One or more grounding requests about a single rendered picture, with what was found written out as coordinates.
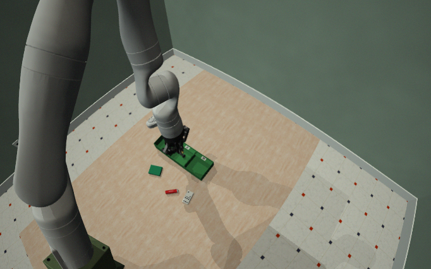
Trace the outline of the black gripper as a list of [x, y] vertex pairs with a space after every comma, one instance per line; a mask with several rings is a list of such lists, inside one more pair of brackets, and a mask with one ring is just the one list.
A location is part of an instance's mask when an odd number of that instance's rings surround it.
[[[164, 141], [165, 141], [165, 148], [162, 148], [161, 151], [164, 152], [166, 155], [174, 154], [176, 152], [178, 154], [179, 153], [181, 154], [181, 151], [183, 152], [183, 149], [184, 149], [183, 142], [186, 142], [189, 130], [190, 129], [184, 125], [183, 130], [179, 136], [177, 136], [175, 138], [165, 138], [162, 136]], [[177, 141], [179, 141], [179, 142], [177, 142]]]

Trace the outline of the white domino tile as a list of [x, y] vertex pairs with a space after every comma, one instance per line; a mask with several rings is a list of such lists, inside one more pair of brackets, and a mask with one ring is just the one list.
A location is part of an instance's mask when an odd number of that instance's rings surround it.
[[190, 200], [191, 200], [191, 198], [192, 198], [192, 196], [193, 196], [193, 194], [194, 193], [192, 193], [191, 191], [187, 191], [187, 193], [185, 194], [185, 197], [183, 198], [183, 203], [186, 203], [187, 205], [189, 204], [189, 202], [190, 202]]

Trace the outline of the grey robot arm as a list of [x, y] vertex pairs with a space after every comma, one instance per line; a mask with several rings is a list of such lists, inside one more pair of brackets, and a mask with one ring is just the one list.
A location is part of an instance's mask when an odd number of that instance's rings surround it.
[[[21, 66], [13, 187], [32, 206], [33, 217], [62, 269], [79, 269], [94, 254], [66, 165], [68, 130], [90, 50], [93, 2], [40, 0]], [[150, 0], [117, 0], [117, 4], [138, 101], [152, 108], [146, 125], [158, 126], [165, 138], [175, 138], [183, 130], [179, 82], [170, 71], [151, 76], [164, 60]]]

